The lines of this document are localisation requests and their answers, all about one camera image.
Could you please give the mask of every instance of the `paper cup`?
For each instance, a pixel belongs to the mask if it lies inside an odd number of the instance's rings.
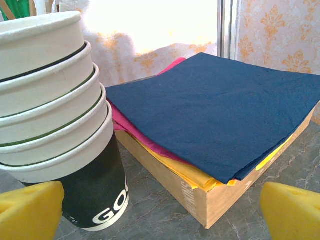
[[[0,82],[63,62],[84,47],[78,11],[25,17],[0,25]]]
[[[0,118],[19,114],[74,91],[94,73],[91,45],[52,67],[0,82]]]
[[[106,90],[94,108],[79,120],[46,137],[23,144],[0,147],[0,163],[7,166],[27,166],[49,161],[78,147],[104,123],[108,114]]]
[[[46,137],[70,125],[99,101],[99,68],[84,85],[67,95],[32,110],[0,118],[0,147],[19,145]]]
[[[62,182],[63,215],[86,231],[113,225],[125,212],[128,185],[121,161],[108,103],[108,116],[101,128],[85,143],[53,160],[8,171],[25,186],[47,181]]]

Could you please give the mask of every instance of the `pink napkin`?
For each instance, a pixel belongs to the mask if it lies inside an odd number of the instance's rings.
[[[169,71],[170,69],[174,68],[175,66],[177,66],[178,64],[182,63],[183,61],[185,61],[186,59],[183,57],[178,58],[177,60],[175,60],[173,63],[171,63],[165,70],[163,70],[162,72],[160,72],[158,75],[163,74],[167,71]],[[131,135],[133,135],[135,138],[137,138],[139,141],[141,141],[144,145],[146,145],[149,149],[151,149],[152,151],[154,151],[155,153],[163,156],[163,157],[167,157],[169,159],[173,159],[182,163],[187,163],[186,161],[184,161],[183,159],[181,159],[180,157],[176,156],[175,154],[173,154],[172,152],[169,152],[168,150],[166,150],[165,148],[163,148],[162,146],[156,144],[155,142],[151,141],[148,137],[146,137],[144,134],[142,134],[142,132],[140,132],[120,111],[119,109],[112,103],[110,102],[111,107],[112,107],[112,119],[115,121],[114,123],[114,129],[116,131],[126,131],[128,133],[130,133]]]

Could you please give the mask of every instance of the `patterned wallpaper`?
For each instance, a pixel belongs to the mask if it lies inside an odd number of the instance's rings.
[[[241,0],[239,12],[238,61],[320,75],[320,0]]]
[[[217,1],[62,0],[82,14],[83,33],[107,87],[153,76],[179,57],[217,55]]]

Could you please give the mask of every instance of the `blue napkin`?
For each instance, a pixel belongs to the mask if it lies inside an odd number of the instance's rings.
[[[227,184],[283,144],[320,100],[320,76],[199,53],[162,75],[108,87],[144,135]]]

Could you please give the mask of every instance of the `marble countertop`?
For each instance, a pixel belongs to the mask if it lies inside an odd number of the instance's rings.
[[[55,240],[270,240],[259,199],[265,182],[320,193],[320,126],[311,122],[301,136],[215,224],[206,230],[120,144],[129,186],[129,205],[110,228],[87,232],[62,218]],[[23,185],[0,171],[0,193]]]

